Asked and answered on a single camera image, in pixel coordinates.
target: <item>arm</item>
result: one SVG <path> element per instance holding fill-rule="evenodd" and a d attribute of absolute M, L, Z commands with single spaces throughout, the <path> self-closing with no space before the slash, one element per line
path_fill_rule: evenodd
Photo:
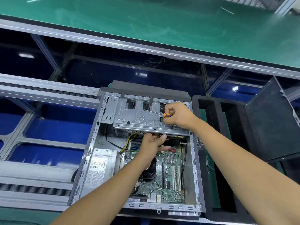
<path fill-rule="evenodd" d="M 260 225 L 299 224 L 300 185 L 198 119 L 183 103 L 166 105 L 164 119 L 193 131 L 233 192 Z"/>
<path fill-rule="evenodd" d="M 156 153 L 169 148 L 158 148 L 166 138 L 165 134 L 157 138 L 146 133 L 140 151 L 131 162 L 97 189 L 70 206 L 51 225 L 110 224 L 124 206 L 143 170 L 150 166 Z"/>

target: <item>circuit board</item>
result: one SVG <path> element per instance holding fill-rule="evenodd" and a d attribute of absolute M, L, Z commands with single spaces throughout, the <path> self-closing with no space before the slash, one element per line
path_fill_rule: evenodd
<path fill-rule="evenodd" d="M 133 142 L 125 151 L 124 162 L 130 162 L 138 153 L 140 143 Z M 153 179 L 139 179 L 135 195 L 150 197 L 155 193 L 157 203 L 184 203 L 184 190 L 181 184 L 182 149 L 170 147 L 167 151 L 156 154 L 156 174 Z"/>

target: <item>screwdriver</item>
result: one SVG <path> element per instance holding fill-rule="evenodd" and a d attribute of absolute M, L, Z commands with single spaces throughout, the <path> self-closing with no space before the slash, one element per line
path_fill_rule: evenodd
<path fill-rule="evenodd" d="M 159 115 L 162 115 L 164 118 L 169 118 L 169 117 L 172 117 L 173 115 L 170 114 L 170 113 L 158 113 L 158 112 L 153 112 L 153 111 L 150 111 L 150 110 L 146 110 L 146 111 L 149 111 L 149 112 L 152 112 L 152 113 L 155 113 L 155 114 L 159 114 Z"/>

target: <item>open computer chassis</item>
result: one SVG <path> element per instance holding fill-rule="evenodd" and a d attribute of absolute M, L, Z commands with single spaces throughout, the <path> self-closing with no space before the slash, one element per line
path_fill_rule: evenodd
<path fill-rule="evenodd" d="M 116 174 L 137 154 L 146 132 L 167 134 L 170 140 L 140 176 L 123 209 L 162 212 L 169 216 L 199 217 L 205 212 L 199 159 L 195 156 L 196 137 L 178 126 L 167 125 L 154 112 L 164 113 L 168 103 L 183 102 L 192 110 L 190 98 L 170 100 L 124 94 L 123 90 L 101 88 L 100 104 L 77 172 L 69 204 L 91 192 Z M 131 133 L 138 132 L 130 143 Z"/>

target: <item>cpu fan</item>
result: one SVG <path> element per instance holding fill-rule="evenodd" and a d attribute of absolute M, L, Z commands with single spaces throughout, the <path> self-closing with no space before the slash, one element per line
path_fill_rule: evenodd
<path fill-rule="evenodd" d="M 151 165 L 147 170 L 144 170 L 140 176 L 144 181 L 154 179 L 156 177 L 156 158 L 151 161 Z"/>

